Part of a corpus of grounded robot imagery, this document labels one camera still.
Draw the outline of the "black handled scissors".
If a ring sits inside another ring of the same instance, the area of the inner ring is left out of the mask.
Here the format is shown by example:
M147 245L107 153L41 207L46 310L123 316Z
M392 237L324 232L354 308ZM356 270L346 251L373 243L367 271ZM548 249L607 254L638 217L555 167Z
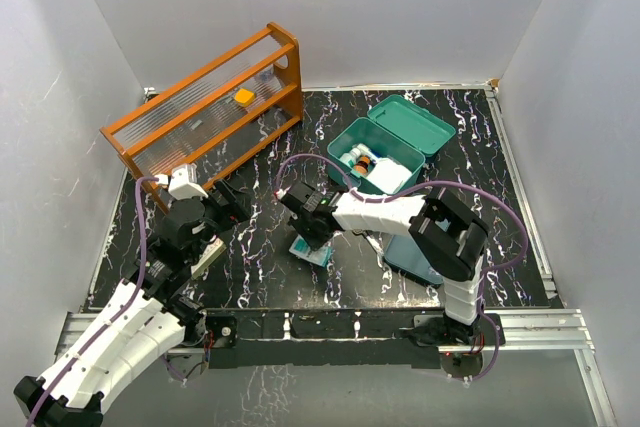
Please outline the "black handled scissors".
M376 254L382 254L384 252L381 244L370 232L357 229L357 230L353 230L352 234L354 236L362 237L369 244L369 246L374 250Z

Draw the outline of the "brown medicine bottle orange cap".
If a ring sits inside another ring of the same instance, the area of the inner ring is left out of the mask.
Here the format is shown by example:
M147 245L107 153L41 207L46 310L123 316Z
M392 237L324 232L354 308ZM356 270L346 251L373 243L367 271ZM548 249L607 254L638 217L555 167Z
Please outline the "brown medicine bottle orange cap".
M360 156L352 167L352 171L361 177L367 177L375 166L373 160L368 156Z

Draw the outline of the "white gauze packet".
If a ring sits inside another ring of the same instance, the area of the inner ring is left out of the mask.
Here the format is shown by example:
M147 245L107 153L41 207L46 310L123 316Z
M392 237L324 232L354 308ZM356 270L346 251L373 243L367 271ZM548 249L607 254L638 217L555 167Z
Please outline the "white gauze packet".
M412 173L391 158L379 158L366 180L384 194L399 192Z

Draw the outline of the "teal white sachet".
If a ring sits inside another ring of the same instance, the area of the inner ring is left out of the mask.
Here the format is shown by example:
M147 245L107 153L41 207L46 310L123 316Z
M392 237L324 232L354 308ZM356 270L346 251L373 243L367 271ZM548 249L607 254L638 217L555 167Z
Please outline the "teal white sachet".
M331 259L333 249L329 243L318 249L313 249L301 236L297 236L290 246L289 252L298 259L325 268Z

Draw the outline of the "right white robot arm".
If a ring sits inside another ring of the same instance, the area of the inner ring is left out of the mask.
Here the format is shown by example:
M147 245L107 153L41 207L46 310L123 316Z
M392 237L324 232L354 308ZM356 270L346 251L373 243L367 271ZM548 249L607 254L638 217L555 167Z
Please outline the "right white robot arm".
M389 196L315 189L297 182L275 193L311 252L338 232L375 231L412 241L443 279L444 313L426 326L434 344L470 345L480 334L479 289L488 226L451 191Z

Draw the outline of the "blue-grey divider tray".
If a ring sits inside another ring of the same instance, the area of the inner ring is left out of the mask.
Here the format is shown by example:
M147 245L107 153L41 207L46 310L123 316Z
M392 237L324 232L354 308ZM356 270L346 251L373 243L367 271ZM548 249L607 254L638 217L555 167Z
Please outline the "blue-grey divider tray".
M383 260L394 271L421 285L438 287L443 283L442 276L431 267L410 237L392 236L383 250Z

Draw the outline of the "teal medicine box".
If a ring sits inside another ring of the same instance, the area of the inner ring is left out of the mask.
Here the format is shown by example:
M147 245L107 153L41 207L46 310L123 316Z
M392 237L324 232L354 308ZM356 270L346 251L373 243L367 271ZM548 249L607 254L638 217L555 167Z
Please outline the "teal medicine box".
M327 147L328 158L334 163L329 176L339 184L347 175L362 193L384 194L372 186L366 177L352 171L340 157L356 144L366 145L379 158L391 158L412 173L400 191L416 184L424 165L433 160L439 150L453 138L456 129L404 97L394 94L371 108L366 116L353 121Z

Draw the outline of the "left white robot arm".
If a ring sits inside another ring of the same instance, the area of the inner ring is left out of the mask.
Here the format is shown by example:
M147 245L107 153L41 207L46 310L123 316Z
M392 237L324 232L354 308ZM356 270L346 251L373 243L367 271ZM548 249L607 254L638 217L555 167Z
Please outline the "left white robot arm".
M191 183L171 202L107 305L58 360L23 377L14 396L29 426L98 426L115 398L157 359L206 334L202 306L184 295L224 250L221 234L247 221L245 193L224 180Z

